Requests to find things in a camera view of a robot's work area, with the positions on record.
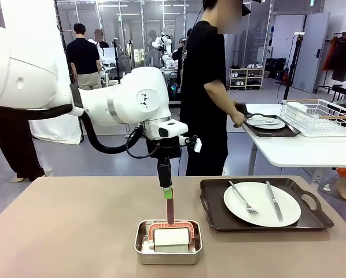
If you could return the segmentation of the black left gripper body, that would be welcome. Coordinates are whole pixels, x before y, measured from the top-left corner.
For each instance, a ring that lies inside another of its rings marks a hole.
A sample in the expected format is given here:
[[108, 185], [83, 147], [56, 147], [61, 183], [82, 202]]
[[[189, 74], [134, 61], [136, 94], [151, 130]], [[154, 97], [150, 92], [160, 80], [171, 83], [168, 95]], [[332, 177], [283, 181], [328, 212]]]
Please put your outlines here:
[[181, 145], [178, 137], [162, 140], [146, 140], [146, 146], [151, 158], [165, 161], [181, 157]]

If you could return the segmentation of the person's right hand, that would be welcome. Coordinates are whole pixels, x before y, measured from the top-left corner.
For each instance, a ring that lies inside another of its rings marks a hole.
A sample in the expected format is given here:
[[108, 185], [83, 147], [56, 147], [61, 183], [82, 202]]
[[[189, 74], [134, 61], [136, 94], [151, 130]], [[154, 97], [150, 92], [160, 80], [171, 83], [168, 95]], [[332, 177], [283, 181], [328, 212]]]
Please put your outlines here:
[[245, 116], [243, 113], [235, 111], [230, 115], [232, 122], [234, 123], [234, 127], [239, 128], [245, 122]]

